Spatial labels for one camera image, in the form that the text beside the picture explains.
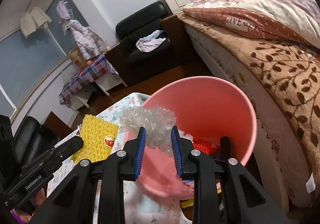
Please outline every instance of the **silver screw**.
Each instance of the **silver screw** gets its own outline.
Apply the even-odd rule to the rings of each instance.
[[[117,156],[124,157],[127,153],[124,150],[117,151]]]
[[[197,150],[197,149],[193,149],[193,150],[191,151],[191,154],[192,154],[193,156],[199,156],[199,155],[201,154],[201,152],[200,152],[199,150]]]
[[[87,160],[87,159],[81,160],[80,166],[86,167],[86,166],[88,166],[88,165],[89,165],[89,160]]]
[[[235,159],[235,158],[230,158],[230,159],[228,160],[228,163],[230,163],[231,165],[237,165],[238,161],[237,161],[237,159]]]

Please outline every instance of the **cardboard box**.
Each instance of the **cardboard box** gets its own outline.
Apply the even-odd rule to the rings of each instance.
[[[76,48],[73,52],[71,52],[69,58],[76,66],[78,66],[79,69],[83,69],[87,66],[87,62],[80,53],[79,48]]]

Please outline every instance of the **ceiling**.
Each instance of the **ceiling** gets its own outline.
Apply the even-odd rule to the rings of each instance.
[[[54,0],[3,0],[0,5],[0,41],[20,27],[20,18],[26,11],[39,6],[44,11]]]

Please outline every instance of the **hanging clothes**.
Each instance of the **hanging clothes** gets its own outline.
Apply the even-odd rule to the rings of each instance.
[[[70,20],[68,26],[85,60],[94,58],[103,53],[104,50],[110,49],[108,44],[89,26],[82,26],[77,20]]]
[[[57,4],[57,13],[60,16],[59,24],[62,26],[63,34],[66,35],[66,31],[69,28],[69,20],[73,19],[73,16],[71,17],[70,12],[71,9],[68,10],[66,7],[67,1],[60,1]]]
[[[38,28],[50,22],[52,22],[51,18],[40,7],[34,7],[30,13],[26,12],[20,20],[22,34],[27,38]]]

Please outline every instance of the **white label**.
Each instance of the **white label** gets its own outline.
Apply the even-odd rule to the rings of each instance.
[[[240,31],[246,31],[264,38],[264,28],[256,25],[255,23],[249,20],[240,19],[233,16],[227,16],[225,25],[227,27],[234,28]]]
[[[316,189],[315,180],[313,178],[313,173],[311,173],[310,179],[306,183],[307,192],[310,193]]]
[[[35,178],[32,182],[30,182],[30,184],[28,186],[26,186],[26,190],[30,189],[38,180],[40,180],[42,178],[41,175],[39,175],[37,178]]]

